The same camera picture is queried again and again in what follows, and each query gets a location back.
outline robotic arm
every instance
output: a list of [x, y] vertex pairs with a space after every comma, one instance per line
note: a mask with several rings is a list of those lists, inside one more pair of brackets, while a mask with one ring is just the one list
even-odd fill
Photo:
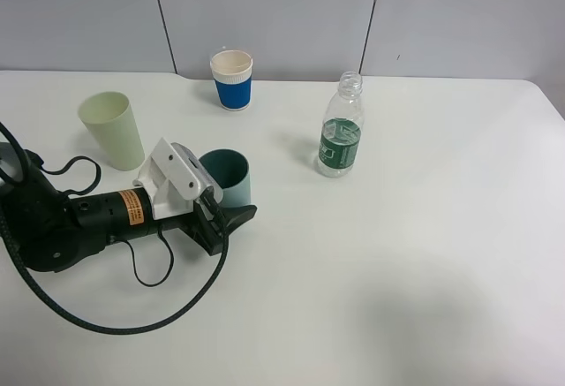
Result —
[[[47, 171], [43, 160], [23, 150], [1, 123], [0, 132], [8, 140], [0, 143], [0, 234], [8, 253], [18, 272], [44, 303], [85, 329], [135, 334], [175, 321], [200, 300], [219, 275], [228, 250], [228, 236], [251, 220], [257, 211], [253, 205], [220, 208], [221, 187], [189, 149], [178, 143], [169, 144], [165, 139], [159, 141], [142, 165], [134, 181], [138, 187], [84, 196], [100, 182], [102, 171], [97, 163], [79, 156], [60, 171]], [[44, 172], [63, 174], [80, 159], [96, 167], [96, 178], [84, 191], [59, 192], [43, 175]], [[74, 194], [79, 197], [71, 199]], [[128, 243], [149, 234], [157, 233], [166, 244], [162, 231], [175, 228], [195, 240], [209, 255], [222, 253], [222, 256], [214, 274], [185, 307], [150, 326], [112, 329], [85, 322], [62, 309], [27, 271], [30, 268], [59, 272], [98, 254], [108, 245]]]

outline water bottle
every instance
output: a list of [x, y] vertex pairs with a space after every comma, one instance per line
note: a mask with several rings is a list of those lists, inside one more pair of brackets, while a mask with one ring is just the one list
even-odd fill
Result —
[[337, 93], [329, 101], [318, 152], [318, 169], [327, 177], [344, 176], [353, 168], [365, 121], [362, 91], [361, 75], [346, 72], [340, 78]]

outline black cable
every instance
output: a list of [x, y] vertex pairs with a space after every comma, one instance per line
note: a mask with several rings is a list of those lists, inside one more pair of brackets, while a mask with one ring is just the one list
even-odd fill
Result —
[[11, 146], [18, 157], [19, 165], [21, 166], [21, 180], [16, 181], [14, 178], [10, 177], [8, 174], [4, 172], [0, 168], [0, 178], [8, 185], [24, 185], [27, 183], [27, 178], [29, 177], [29, 159], [27, 158], [26, 152], [22, 147], [19, 145], [18, 141], [14, 136], [11, 135], [11, 132], [4, 126], [4, 124], [0, 123], [0, 132], [4, 135], [4, 137], [8, 140]]
[[157, 283], [145, 283], [143, 280], [141, 280], [139, 278], [138, 269], [135, 265], [135, 252], [133, 252], [133, 246], [127, 240], [122, 240], [120, 238], [118, 240], [116, 240], [116, 242], [125, 243], [126, 245], [128, 245], [130, 247], [130, 251], [132, 251], [132, 260], [133, 260], [133, 274], [135, 275], [135, 278], [138, 279], [138, 282], [140, 282], [141, 284], [143, 284], [146, 287], [155, 287], [155, 286], [158, 286], [159, 284], [162, 284], [165, 280], [167, 280], [169, 278], [170, 272], [173, 270], [173, 265], [175, 265], [175, 255], [173, 254], [173, 250], [169, 246], [169, 242], [162, 235], [162, 226], [160, 224], [159, 224], [159, 227], [157, 229], [157, 237], [161, 240], [162, 243], [165, 244], [165, 246], [169, 250], [169, 255], [170, 255], [169, 269], [167, 270], [167, 274], [165, 274], [165, 277], [163, 277]]
[[94, 164], [94, 167], [96, 168], [96, 175], [94, 177], [94, 181], [92, 182], [92, 184], [87, 187], [84, 190], [80, 190], [80, 191], [76, 191], [76, 190], [65, 190], [64, 192], [61, 192], [61, 194], [66, 198], [71, 194], [76, 194], [77, 196], [84, 196], [85, 194], [89, 194], [91, 193], [100, 183], [100, 180], [102, 179], [102, 168], [100, 168], [100, 165], [98, 165], [98, 163], [92, 159], [90, 159], [87, 156], [75, 156], [74, 158], [72, 158], [61, 170], [57, 170], [57, 171], [47, 171], [45, 170], [42, 166], [39, 167], [39, 169], [41, 171], [43, 171], [46, 174], [49, 174], [51, 176], [60, 176], [61, 174], [65, 174], [65, 172], [67, 172], [72, 165], [74, 165], [76, 162], [78, 161], [89, 161], [91, 163]]
[[40, 287], [40, 285], [37, 284], [37, 282], [31, 276], [31, 274], [29, 274], [29, 271], [27, 271], [24, 262], [21, 260], [21, 257], [19, 256], [19, 252], [18, 252], [18, 244], [11, 236], [8, 223], [4, 215], [4, 210], [2, 209], [1, 205], [0, 205], [0, 236], [2, 236], [2, 239], [4, 240], [6, 250], [8, 251], [10, 258], [14, 263], [16, 270], [19, 272], [19, 274], [24, 279], [24, 281], [29, 286], [29, 288], [32, 290], [32, 292], [35, 293], [35, 295], [45, 305], [47, 305], [49, 308], [51, 308], [54, 312], [56, 312], [61, 317], [65, 318], [66, 321], [71, 322], [72, 324], [79, 326], [83, 329], [91, 330], [96, 333], [102, 333], [105, 335], [136, 335], [139, 333], [146, 333], [148, 331], [157, 330], [161, 327], [171, 324], [173, 321], [177, 320], [182, 315], [186, 314], [186, 312], [188, 312], [192, 307], [194, 307], [198, 303], [198, 301], [202, 299], [202, 297], [206, 294], [208, 289], [210, 289], [212, 284], [214, 284], [216, 278], [218, 278], [220, 272], [222, 271], [223, 264], [226, 262], [226, 258], [228, 256], [228, 247], [229, 247], [228, 234], [226, 230], [226, 221], [221, 211], [218, 213], [218, 218], [219, 218], [219, 225], [223, 238], [222, 254], [220, 255], [220, 260], [218, 261], [218, 265], [216, 266], [214, 272], [212, 273], [212, 276], [208, 279], [208, 281], [204, 284], [204, 286], [202, 286], [202, 289], [200, 289], [200, 291], [194, 296], [194, 298], [191, 299], [191, 301], [188, 304], [186, 304], [184, 307], [176, 311], [170, 317], [167, 317], [164, 320], [161, 320], [160, 322], [148, 324], [147, 326], [133, 327], [129, 329], [116, 329], [112, 327], [103, 327], [82, 320], [81, 318], [69, 313], [67, 310], [59, 306], [47, 293], [45, 293], [45, 291]]

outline teal cup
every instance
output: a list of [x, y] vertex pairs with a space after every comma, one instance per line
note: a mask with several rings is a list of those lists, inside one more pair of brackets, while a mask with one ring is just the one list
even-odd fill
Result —
[[249, 163], [239, 152], [216, 149], [200, 158], [202, 166], [223, 190], [220, 206], [238, 208], [251, 204]]

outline paper cup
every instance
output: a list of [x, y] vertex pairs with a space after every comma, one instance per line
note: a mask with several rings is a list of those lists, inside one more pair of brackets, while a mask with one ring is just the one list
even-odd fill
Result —
[[222, 208], [251, 204], [249, 163], [235, 150], [217, 149], [200, 158], [200, 163], [223, 190]]
[[253, 59], [243, 50], [221, 49], [210, 58], [220, 102], [226, 110], [242, 110], [251, 100]]
[[134, 170], [143, 163], [145, 154], [127, 96], [118, 92], [91, 96], [80, 104], [79, 118], [114, 168]]

